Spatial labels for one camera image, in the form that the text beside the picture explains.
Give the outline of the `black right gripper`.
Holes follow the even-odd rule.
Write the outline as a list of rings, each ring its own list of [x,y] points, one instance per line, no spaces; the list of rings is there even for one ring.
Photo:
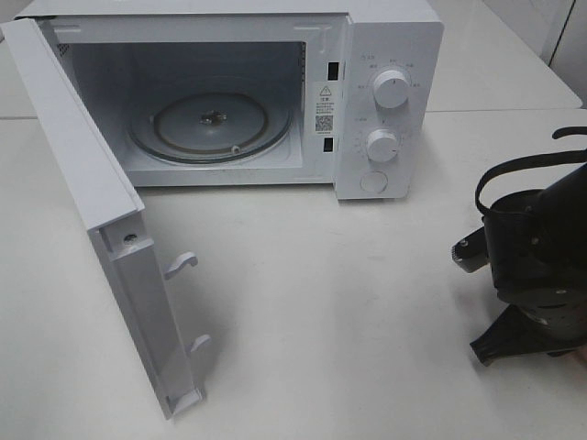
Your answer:
[[[586,293],[519,292],[470,347],[489,366],[522,355],[559,357],[586,345]]]

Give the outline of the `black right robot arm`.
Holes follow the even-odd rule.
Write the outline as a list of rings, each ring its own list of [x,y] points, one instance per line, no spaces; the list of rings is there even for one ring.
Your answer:
[[[471,348],[497,359],[566,354],[586,343],[586,168],[508,194],[483,215],[493,286],[505,310]]]

